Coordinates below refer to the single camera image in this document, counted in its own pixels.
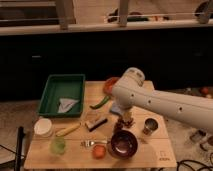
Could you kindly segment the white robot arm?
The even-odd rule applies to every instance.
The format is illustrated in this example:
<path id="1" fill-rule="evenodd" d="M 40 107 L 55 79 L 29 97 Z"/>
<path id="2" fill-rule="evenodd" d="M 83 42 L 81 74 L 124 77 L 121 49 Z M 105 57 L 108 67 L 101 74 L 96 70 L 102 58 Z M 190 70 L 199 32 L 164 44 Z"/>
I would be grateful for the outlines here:
<path id="1" fill-rule="evenodd" d="M 130 67 L 113 85 L 112 95 L 121 110 L 140 107 L 213 134 L 213 99 L 149 90 L 144 81 L 144 73 Z"/>

